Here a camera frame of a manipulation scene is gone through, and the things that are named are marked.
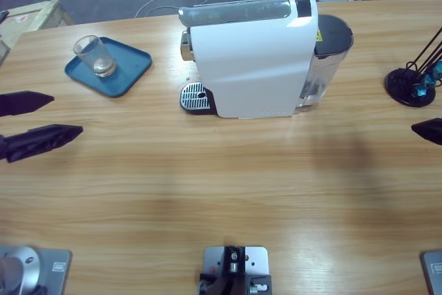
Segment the glass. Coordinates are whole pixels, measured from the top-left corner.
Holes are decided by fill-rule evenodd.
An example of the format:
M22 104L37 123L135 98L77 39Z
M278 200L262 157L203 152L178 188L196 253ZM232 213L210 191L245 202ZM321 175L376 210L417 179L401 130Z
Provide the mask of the glass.
M74 44L73 50L98 77L109 76L117 68L115 60L97 36L90 35L81 38Z

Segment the wooden table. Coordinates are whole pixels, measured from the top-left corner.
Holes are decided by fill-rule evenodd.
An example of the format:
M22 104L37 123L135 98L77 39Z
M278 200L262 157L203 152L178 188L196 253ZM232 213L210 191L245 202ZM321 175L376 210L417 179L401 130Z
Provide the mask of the wooden table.
M186 114L176 16L26 33L0 93L55 96L3 117L12 135L84 126L63 148L0 162L0 242L70 249L67 294L195 294L209 245L262 245L274 294L425 294L419 252L442 248L442 148L410 129L441 116L383 90L437 31L442 1L321 3L355 42L320 106L293 117ZM118 99L64 75L88 34L149 52L152 68Z

